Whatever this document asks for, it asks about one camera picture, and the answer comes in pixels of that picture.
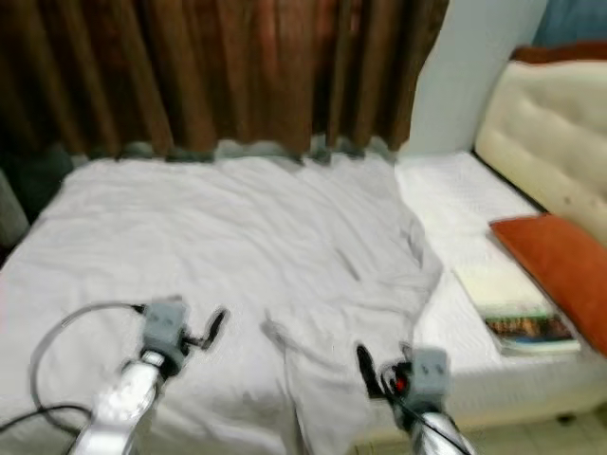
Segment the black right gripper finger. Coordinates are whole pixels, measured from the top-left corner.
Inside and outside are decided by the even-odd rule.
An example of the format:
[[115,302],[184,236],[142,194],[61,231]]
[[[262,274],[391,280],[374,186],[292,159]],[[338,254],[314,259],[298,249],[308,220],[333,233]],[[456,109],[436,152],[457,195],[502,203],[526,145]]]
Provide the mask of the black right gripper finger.
[[367,347],[364,345],[356,346],[356,359],[359,361],[359,375],[364,382],[365,389],[369,397],[383,397],[382,380],[380,370]]

